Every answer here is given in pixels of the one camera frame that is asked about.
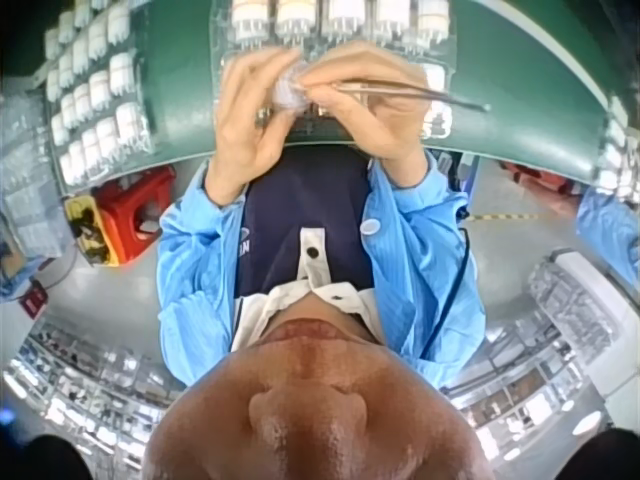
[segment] chin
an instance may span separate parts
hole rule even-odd
[[[185,392],[145,478],[493,478],[466,421],[396,355],[300,331],[272,332]]]

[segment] nose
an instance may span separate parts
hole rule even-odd
[[[364,464],[367,405],[358,394],[298,381],[255,395],[249,418],[292,478],[357,478]]]

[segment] person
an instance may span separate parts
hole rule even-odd
[[[227,66],[216,153],[162,218],[157,284],[169,370],[189,388],[146,449],[147,479],[493,478],[438,388],[484,336],[476,266],[456,224],[467,196],[420,143],[426,101],[333,85],[426,86],[366,43],[297,83],[350,133],[283,148],[296,112],[256,125],[296,50]]]
[[[575,219],[578,236],[640,291],[640,221],[627,204],[593,187],[581,197],[554,192],[531,177],[518,183],[558,215]]]

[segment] finger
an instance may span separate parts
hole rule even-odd
[[[358,100],[326,85],[309,89],[307,96],[326,108],[365,152],[379,157],[393,155],[393,136]]]
[[[218,121],[226,118],[235,104],[240,88],[252,70],[269,62],[271,58],[283,51],[284,49],[279,47],[269,47],[246,55],[239,55],[230,60],[222,74],[220,103],[217,112]]]
[[[269,121],[258,144],[257,162],[263,172],[268,171],[280,158],[284,141],[296,120],[294,110],[281,110]]]
[[[300,58],[301,54],[302,52],[298,49],[277,53],[244,82],[232,112],[239,126],[247,126],[255,122],[256,113],[264,106],[278,78]]]
[[[427,83],[425,73],[418,66],[375,50],[321,60],[297,81],[309,88],[354,79],[398,82],[416,87],[424,87]]]

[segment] green workbench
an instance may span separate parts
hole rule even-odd
[[[451,135],[430,139],[428,145],[592,181],[606,109],[553,53],[482,3],[452,2],[457,65],[451,93],[491,104],[492,110],[480,114],[454,108]],[[587,27],[562,2],[511,3],[565,48],[573,49],[603,91],[620,89],[620,75]],[[153,0],[136,12],[136,42],[143,58],[142,86],[155,153],[138,158],[131,170],[203,157],[215,150],[211,6],[212,0]],[[333,134],[314,140],[338,139]]]

